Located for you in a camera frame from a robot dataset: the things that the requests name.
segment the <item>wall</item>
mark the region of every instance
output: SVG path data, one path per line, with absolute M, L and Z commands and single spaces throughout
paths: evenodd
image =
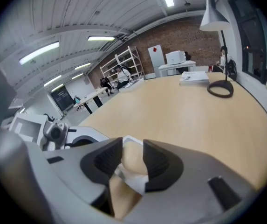
M 242 72 L 241 38 L 236 19 L 230 5 L 228 4 L 228 0 L 219 0 L 216 3 L 216 8 L 225 16 L 225 18 L 228 19 L 231 24 L 230 28 L 224 30 L 224 36 L 228 53 L 233 57 L 237 65 L 237 82 L 240 83 L 247 91 L 249 91 L 267 112 L 267 89 L 261 82 Z
M 65 87 L 72 98 L 74 95 L 77 95 L 79 98 L 84 98 L 95 91 L 88 76 L 77 78 L 75 81 L 66 84 Z
M 176 50 L 187 51 L 197 66 L 215 64 L 220 55 L 218 34 L 217 32 L 200 31 L 201 20 L 202 16 L 174 20 L 132 38 L 114 50 L 89 73 L 93 86 L 98 87 L 99 79 L 103 77 L 99 66 L 105 65 L 114 58 L 115 54 L 120 54 L 126 50 L 127 46 L 137 47 L 145 74 L 154 72 L 148 48 L 158 44 L 161 45 L 164 54 Z
M 37 93 L 34 99 L 25 104 L 27 114 L 48 114 L 50 117 L 60 119 L 61 115 L 58 110 L 50 102 L 47 92 L 41 90 Z

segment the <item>floor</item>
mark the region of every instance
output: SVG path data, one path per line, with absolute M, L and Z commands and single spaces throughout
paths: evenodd
M 113 98 L 116 94 L 119 93 L 119 91 L 114 90 L 114 94 L 110 94 L 108 96 L 106 92 L 104 94 L 101 94 L 99 96 L 101 102 L 105 104 L 108 102 L 111 98 Z M 91 109 L 92 112 L 96 111 L 98 109 L 98 106 L 95 104 L 94 100 L 90 100 L 88 102 L 88 106 Z M 82 123 L 90 113 L 87 111 L 86 108 L 82 108 L 78 111 L 76 111 L 76 108 L 72 108 L 71 110 L 68 111 L 68 114 L 66 117 L 62 119 L 62 122 L 67 123 L 69 126 L 78 126 L 80 123 Z

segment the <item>table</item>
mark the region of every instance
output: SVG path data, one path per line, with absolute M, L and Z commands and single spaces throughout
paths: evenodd
M 160 72 L 160 77 L 165 77 L 167 76 L 167 71 L 168 70 L 173 70 L 176 68 L 182 68 L 182 67 L 192 67 L 191 71 L 194 71 L 195 68 L 195 62 L 194 61 L 185 61 L 179 64 L 175 65 L 161 65 L 159 66 L 159 72 Z
M 82 99 L 81 102 L 79 104 L 75 104 L 73 107 L 76 108 L 76 107 L 81 107 L 81 106 L 85 106 L 87 111 L 92 114 L 93 112 L 90 110 L 90 108 L 88 107 L 87 105 L 87 102 L 91 99 L 93 99 L 96 103 L 96 105 L 98 107 L 102 106 L 102 102 L 101 100 L 99 99 L 98 95 L 102 92 L 104 92 L 107 88 L 101 88 L 91 94 L 89 94 L 85 99 Z
M 210 82 L 222 73 L 207 73 Z M 223 99 L 205 87 L 180 86 L 180 76 L 145 80 L 141 89 L 119 93 L 81 125 L 104 135 L 152 139 L 210 154 L 256 189 L 267 183 L 267 113 L 232 82 L 234 95 Z M 110 190 L 116 218 L 130 212 L 141 196 L 113 176 Z

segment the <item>window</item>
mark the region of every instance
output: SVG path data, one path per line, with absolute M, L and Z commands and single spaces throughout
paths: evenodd
M 267 81 L 267 19 L 249 0 L 229 0 L 242 43 L 242 71 Z

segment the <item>white lamp shade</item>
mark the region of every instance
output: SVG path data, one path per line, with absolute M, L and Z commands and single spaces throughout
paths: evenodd
M 207 0 L 206 11 L 199 29 L 205 32 L 220 31 L 228 28 L 228 20 L 216 10 L 215 0 Z

